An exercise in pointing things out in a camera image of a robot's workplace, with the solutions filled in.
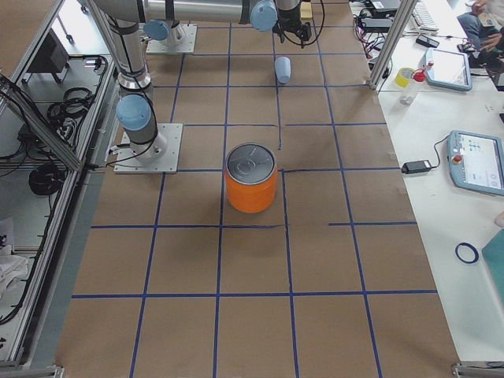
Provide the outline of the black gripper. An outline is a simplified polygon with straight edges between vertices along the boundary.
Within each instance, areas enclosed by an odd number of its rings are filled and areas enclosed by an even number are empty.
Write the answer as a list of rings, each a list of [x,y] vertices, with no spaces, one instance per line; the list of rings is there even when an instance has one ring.
[[[306,34],[311,33],[309,22],[302,23],[301,1],[299,0],[276,0],[277,22],[273,31],[278,34],[280,43],[284,43],[285,32],[298,34],[300,46],[303,49],[306,42]]]

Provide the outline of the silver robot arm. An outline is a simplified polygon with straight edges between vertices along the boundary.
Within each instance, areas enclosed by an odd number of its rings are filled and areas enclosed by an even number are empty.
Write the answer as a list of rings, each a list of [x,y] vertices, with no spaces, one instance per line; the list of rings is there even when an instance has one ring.
[[[260,32],[272,31],[281,41],[291,33],[304,47],[311,25],[302,22],[300,1],[94,1],[111,22],[111,28],[128,32],[144,26],[153,40],[166,40],[179,21],[249,24]]]
[[[117,119],[129,138],[132,154],[146,158],[155,150],[158,126],[139,23],[109,15],[100,8],[103,4],[103,1],[90,2],[118,69],[120,100],[116,107]]]

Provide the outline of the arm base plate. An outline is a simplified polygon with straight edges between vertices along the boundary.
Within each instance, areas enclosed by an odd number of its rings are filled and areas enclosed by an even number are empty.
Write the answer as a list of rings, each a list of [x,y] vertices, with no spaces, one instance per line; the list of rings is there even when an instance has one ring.
[[[178,24],[170,30],[169,37],[162,41],[151,39],[146,53],[156,55],[193,54],[197,35],[196,24]]]
[[[143,152],[149,144],[143,146],[131,144],[126,132],[123,132],[122,143],[128,146],[120,149],[117,155],[118,163],[113,171],[117,174],[154,174],[176,173],[180,156],[180,145],[183,135],[182,124],[160,123],[158,134],[147,152],[139,157],[136,153]]]

